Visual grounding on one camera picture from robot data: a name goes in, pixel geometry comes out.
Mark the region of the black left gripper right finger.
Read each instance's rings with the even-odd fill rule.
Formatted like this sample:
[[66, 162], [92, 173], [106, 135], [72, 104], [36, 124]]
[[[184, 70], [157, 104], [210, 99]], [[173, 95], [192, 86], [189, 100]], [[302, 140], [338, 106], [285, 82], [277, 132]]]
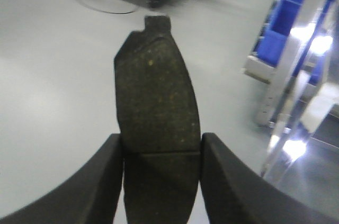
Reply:
[[210, 223], [338, 223], [276, 189], [212, 132], [202, 135], [200, 184]]

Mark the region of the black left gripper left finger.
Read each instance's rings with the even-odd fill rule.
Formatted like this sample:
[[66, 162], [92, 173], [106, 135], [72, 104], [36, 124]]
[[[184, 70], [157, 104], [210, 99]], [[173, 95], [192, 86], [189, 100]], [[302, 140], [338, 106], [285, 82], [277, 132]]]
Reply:
[[112, 223], [123, 174], [119, 134], [111, 134], [74, 175], [1, 223]]

